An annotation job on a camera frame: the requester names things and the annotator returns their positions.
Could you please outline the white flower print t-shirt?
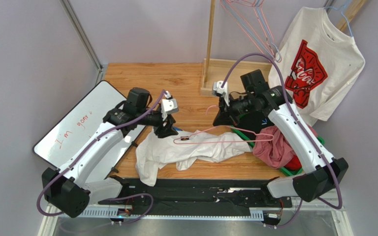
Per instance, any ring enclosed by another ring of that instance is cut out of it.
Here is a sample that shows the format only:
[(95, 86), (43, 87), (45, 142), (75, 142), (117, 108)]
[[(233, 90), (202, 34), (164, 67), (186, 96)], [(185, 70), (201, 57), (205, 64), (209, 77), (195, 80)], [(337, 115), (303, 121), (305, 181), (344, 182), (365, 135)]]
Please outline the white flower print t-shirt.
[[(177, 136), (160, 139), (151, 131), (138, 145), (135, 168), (144, 184), (154, 186), (157, 181), (158, 170), (167, 164), (175, 163), (178, 171), (184, 171), (189, 169), (196, 160), (222, 162), (252, 151), (248, 143), (176, 145), (173, 143), (173, 139), (192, 134), (187, 131), (178, 131), (178, 133)], [(232, 132), (225, 132), (220, 135), (201, 133), (190, 138), (191, 142), (236, 140), (242, 139)]]

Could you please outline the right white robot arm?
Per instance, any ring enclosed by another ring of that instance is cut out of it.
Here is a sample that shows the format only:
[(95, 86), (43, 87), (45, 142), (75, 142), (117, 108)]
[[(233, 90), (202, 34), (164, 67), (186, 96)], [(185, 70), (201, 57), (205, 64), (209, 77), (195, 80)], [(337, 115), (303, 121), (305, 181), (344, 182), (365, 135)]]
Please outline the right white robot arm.
[(236, 126), (241, 116), (260, 111), (281, 131), (304, 172), (269, 181), (266, 187), (272, 197), (293, 196), (311, 202), (338, 189), (349, 168), (347, 161), (335, 158), (319, 142), (282, 86), (270, 88), (260, 70), (242, 75), (241, 80), (245, 92), (237, 98), (230, 96), (226, 82), (214, 82), (212, 94), (219, 97), (219, 112), (213, 125)]

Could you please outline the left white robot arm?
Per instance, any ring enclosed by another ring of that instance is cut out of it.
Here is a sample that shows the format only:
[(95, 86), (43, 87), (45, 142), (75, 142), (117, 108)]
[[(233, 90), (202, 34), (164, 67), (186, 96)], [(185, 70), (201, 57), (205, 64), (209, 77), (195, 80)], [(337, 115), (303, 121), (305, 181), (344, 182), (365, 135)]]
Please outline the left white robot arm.
[(177, 100), (170, 92), (162, 90), (159, 98), (149, 107), (152, 96), (143, 88), (132, 88), (125, 101), (109, 110), (96, 132), (57, 169), (48, 168), (42, 174), (43, 189), (36, 207), (45, 216), (41, 200), (57, 207), (60, 214), (71, 218), (79, 216), (88, 205), (100, 201), (112, 201), (119, 196), (123, 184), (117, 177), (89, 182), (88, 177), (105, 155), (137, 126), (153, 127), (155, 135), (162, 139), (178, 134), (173, 113), (178, 112)]

